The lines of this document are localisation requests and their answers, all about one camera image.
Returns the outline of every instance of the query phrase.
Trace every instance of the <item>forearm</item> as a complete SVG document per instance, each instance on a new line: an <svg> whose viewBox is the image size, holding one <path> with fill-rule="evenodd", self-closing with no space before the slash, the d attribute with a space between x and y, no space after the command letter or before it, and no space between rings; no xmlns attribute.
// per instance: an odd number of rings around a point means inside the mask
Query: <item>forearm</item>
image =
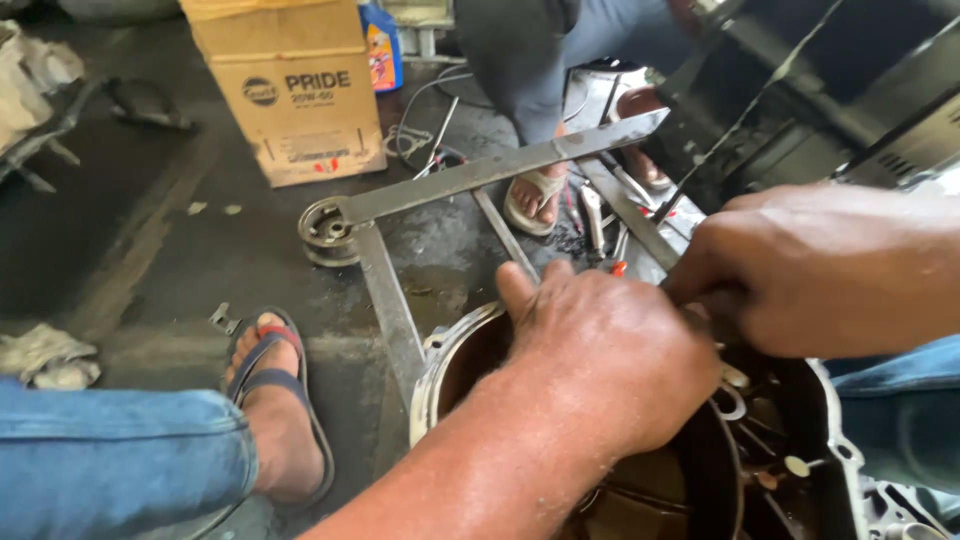
<svg viewBox="0 0 960 540"><path fill-rule="evenodd" d="M569 440L542 389L507 367L482 380L383 479L302 538L546 538L608 471Z"/></svg>

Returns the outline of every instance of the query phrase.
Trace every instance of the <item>screwdriver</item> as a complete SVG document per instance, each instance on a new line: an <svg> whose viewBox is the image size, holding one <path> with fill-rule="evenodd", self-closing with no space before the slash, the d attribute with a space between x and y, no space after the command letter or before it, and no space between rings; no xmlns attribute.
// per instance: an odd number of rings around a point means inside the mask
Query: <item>screwdriver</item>
<svg viewBox="0 0 960 540"><path fill-rule="evenodd" d="M620 221L620 232L616 236L616 246L613 248L613 268L610 273L615 278L622 278L627 271L627 262L624 260L627 252L627 224Z"/></svg>

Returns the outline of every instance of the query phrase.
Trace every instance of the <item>flat steel bar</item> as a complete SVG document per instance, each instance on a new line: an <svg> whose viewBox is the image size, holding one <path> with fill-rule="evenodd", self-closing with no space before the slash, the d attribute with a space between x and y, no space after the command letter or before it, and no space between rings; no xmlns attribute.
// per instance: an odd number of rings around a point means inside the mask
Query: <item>flat steel bar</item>
<svg viewBox="0 0 960 540"><path fill-rule="evenodd" d="M510 258L519 263L519 265L526 270L527 274L530 275L530 278L534 281L534 283L539 285L540 274L537 273L537 269L534 268L534 265L530 263L530 259L527 258L527 254L523 253L523 249L520 248L520 244L516 242L516 237L510 232L510 228L507 227L507 223L503 221L502 217L500 217L500 212L496 211L496 207L493 205L493 201L490 200L490 196L487 195L487 192L483 189L477 188L472 190L470 193L473 195L473 199L476 200L477 205L480 205L480 209L483 210L484 215L487 216L487 220L490 221L491 225L493 225L493 231L496 233L497 238L500 239L500 243L503 244L503 249L507 250Z"/></svg>
<svg viewBox="0 0 960 540"><path fill-rule="evenodd" d="M664 116L663 111L632 116L592 130L518 148L504 156L471 161L415 182L388 185L346 199L340 204L340 212L346 225L358 225L560 161L576 160L602 150L634 144L651 134Z"/></svg>
<svg viewBox="0 0 960 540"><path fill-rule="evenodd" d="M375 223L369 222L353 227L351 233L357 255L360 256L367 290L373 300L376 319L380 323L387 356L400 388L400 397L409 414L414 386L426 366L420 334L407 306L407 299L403 296L403 288L396 279L394 265L380 229Z"/></svg>
<svg viewBox="0 0 960 540"><path fill-rule="evenodd" d="M667 272L680 259L677 251L660 235L657 226L636 207L636 204L627 197L623 185L617 180L606 166L597 158L577 160L580 169L593 184L611 208L613 213L620 216L630 232L636 236L640 244L646 248L657 264Z"/></svg>

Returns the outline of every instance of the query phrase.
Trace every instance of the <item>dirty floor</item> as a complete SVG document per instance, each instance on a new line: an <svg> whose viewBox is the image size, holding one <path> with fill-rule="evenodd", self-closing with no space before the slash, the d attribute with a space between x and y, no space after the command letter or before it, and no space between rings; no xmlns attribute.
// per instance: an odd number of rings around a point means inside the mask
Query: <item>dirty floor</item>
<svg viewBox="0 0 960 540"><path fill-rule="evenodd" d="M389 469L406 451L407 430L360 270L311 266L297 220L314 201L411 173L391 160L380 173L271 190L184 20L134 29L54 21L28 29L69 43L93 74L159 83L203 127L186 135L119 124L100 100L62 139L80 167L48 154L30 163L57 194L34 192L19 179L0 184L0 331L17 334L47 321L96 344L102 388L215 388L227 339L207 322L214 309L229 302L236 315L265 305L288 310L308 344L311 395L336 455L336 482L315 508L291 518L251 499L207 538L296 536ZM378 98L385 132L439 70L407 65L404 89ZM574 130L597 124L610 87L607 76L574 85L573 107L589 93L569 123ZM408 124L435 131L447 104L439 92L424 92ZM504 118L468 105L457 109L444 142L472 158L516 147ZM505 190L505 183L491 187L497 204ZM586 265L587 241L565 211L561 219L545 240L519 238L536 266L556 257ZM469 195L403 212L380 228L422 335L496 299L493 271L507 254ZM142 538L184 538L196 526Z"/></svg>

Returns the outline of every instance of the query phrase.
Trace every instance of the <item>cardboard box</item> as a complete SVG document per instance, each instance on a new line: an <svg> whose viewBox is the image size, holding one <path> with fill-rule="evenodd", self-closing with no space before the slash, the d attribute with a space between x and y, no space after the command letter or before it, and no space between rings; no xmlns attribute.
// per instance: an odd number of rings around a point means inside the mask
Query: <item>cardboard box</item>
<svg viewBox="0 0 960 540"><path fill-rule="evenodd" d="M180 0L274 187L386 168L354 0Z"/></svg>

